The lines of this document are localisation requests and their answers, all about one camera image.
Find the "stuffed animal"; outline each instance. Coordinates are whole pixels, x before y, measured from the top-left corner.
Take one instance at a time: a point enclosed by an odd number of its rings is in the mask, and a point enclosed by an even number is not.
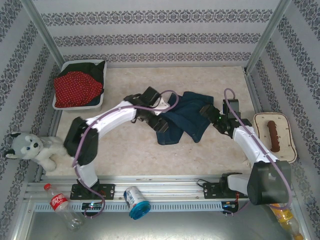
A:
[[[25,132],[12,132],[12,149],[5,153],[9,159],[32,160],[41,165],[47,172],[56,169],[56,163],[50,159],[51,155],[64,156],[67,150],[61,139],[53,136],[37,137]]]

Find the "red cloth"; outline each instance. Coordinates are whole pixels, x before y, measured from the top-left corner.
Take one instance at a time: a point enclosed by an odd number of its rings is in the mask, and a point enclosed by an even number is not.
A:
[[[103,86],[89,74],[71,71],[54,79],[55,107],[70,108],[84,106],[99,96]]]

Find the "patterned wallpaper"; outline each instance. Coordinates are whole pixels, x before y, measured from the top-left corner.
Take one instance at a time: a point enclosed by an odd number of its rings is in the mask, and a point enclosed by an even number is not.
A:
[[[293,185],[312,239],[320,239],[319,19],[319,0],[292,1],[251,73],[263,111],[290,121]]]
[[[38,165],[7,159],[3,153],[10,149],[10,132],[49,133],[53,79],[59,69],[18,0],[0,0],[0,50],[0,240],[4,240]]]
[[[279,0],[33,0],[66,61],[245,66]]]

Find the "clear plastic bottle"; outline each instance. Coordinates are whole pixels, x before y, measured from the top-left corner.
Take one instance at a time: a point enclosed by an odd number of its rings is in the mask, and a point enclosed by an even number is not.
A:
[[[282,203],[274,203],[271,204],[275,207],[284,207],[285,204]],[[281,227],[290,233],[294,240],[303,240],[304,237],[301,235],[299,222],[295,219],[294,215],[290,211],[290,209],[279,210],[270,207],[274,215],[276,216],[278,222],[280,223]]]
[[[44,190],[47,192],[51,207],[64,221],[68,231],[77,231],[84,224],[85,217],[82,214],[77,214],[69,205],[66,197],[50,183],[44,186]]]

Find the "bottle cap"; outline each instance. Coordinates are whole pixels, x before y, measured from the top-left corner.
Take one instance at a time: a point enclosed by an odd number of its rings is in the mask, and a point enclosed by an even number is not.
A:
[[[295,235],[294,240],[304,240],[304,237],[299,233],[298,235]]]
[[[148,201],[142,201],[132,208],[132,210],[129,213],[129,216],[133,220],[137,220],[139,218],[142,218],[144,215],[146,215],[150,211],[150,209],[151,209],[150,203]]]
[[[51,188],[51,184],[50,183],[47,183],[46,185],[44,185],[44,190],[48,190]]]

